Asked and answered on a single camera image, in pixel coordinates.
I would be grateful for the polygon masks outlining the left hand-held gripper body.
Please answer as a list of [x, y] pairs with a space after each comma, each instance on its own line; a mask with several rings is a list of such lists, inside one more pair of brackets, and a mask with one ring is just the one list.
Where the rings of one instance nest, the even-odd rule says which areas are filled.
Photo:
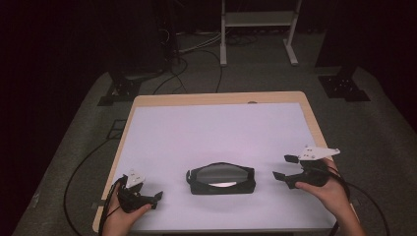
[[153, 205], [153, 198], [142, 196], [141, 189], [144, 186], [145, 177], [136, 170], [131, 169], [120, 178], [117, 198], [120, 207], [125, 212], [133, 212], [145, 205]]

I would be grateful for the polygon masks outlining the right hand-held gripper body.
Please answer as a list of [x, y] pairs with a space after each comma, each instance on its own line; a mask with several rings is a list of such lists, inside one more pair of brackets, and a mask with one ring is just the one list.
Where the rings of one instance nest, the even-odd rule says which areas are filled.
[[328, 181], [328, 166], [325, 158], [340, 154], [338, 148], [306, 146], [298, 155], [303, 172], [296, 182], [304, 182], [316, 187], [322, 187]]

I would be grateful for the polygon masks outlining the black pencil case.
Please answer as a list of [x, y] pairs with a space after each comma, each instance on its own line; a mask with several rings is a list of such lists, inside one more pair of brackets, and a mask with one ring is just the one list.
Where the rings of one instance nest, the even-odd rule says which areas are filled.
[[[212, 163], [189, 170], [186, 181], [193, 195], [252, 194], [256, 188], [255, 169], [227, 162]], [[209, 183], [237, 182], [231, 188], [215, 188]]]

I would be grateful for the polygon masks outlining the person's left hand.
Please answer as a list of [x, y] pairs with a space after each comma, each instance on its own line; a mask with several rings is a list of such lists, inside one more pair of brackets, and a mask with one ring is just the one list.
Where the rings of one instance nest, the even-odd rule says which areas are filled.
[[145, 205], [131, 213], [126, 213], [119, 207], [117, 191], [115, 191], [112, 194], [108, 210], [110, 215], [103, 224], [102, 236], [127, 236], [135, 222], [151, 210], [151, 205]]

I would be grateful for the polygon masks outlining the person's right hand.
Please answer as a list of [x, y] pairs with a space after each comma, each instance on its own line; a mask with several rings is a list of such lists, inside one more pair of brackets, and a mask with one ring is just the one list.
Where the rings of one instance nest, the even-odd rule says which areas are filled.
[[336, 180], [329, 178], [322, 187], [297, 182], [295, 187], [318, 198], [338, 220], [348, 215], [355, 217], [355, 212], [348, 201], [344, 188]]

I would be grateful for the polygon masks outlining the black stand base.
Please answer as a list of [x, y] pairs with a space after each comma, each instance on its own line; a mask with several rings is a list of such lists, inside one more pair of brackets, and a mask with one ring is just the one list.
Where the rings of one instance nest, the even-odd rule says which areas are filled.
[[343, 98], [348, 102], [370, 101], [370, 97], [355, 84], [356, 66], [343, 66], [336, 75], [319, 76], [329, 98]]
[[111, 85], [107, 93], [100, 98], [98, 106], [133, 101], [138, 96], [142, 84], [140, 80], [129, 80], [120, 74], [111, 74], [110, 78]]

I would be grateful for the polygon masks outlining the black square floor frame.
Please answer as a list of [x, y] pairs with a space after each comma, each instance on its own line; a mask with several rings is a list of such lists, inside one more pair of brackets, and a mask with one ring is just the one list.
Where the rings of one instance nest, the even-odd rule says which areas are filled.
[[115, 119], [107, 133], [107, 140], [120, 140], [122, 138], [127, 120], [126, 119]]

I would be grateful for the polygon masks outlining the white metal stand frame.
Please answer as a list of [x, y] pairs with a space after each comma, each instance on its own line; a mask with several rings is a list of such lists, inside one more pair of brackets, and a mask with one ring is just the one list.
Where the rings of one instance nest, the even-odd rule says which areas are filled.
[[221, 0], [219, 64], [227, 65], [226, 30], [228, 28], [289, 27], [283, 45], [292, 66], [299, 64], [292, 47], [303, 0], [296, 0], [292, 11], [272, 12], [227, 12], [226, 0]]

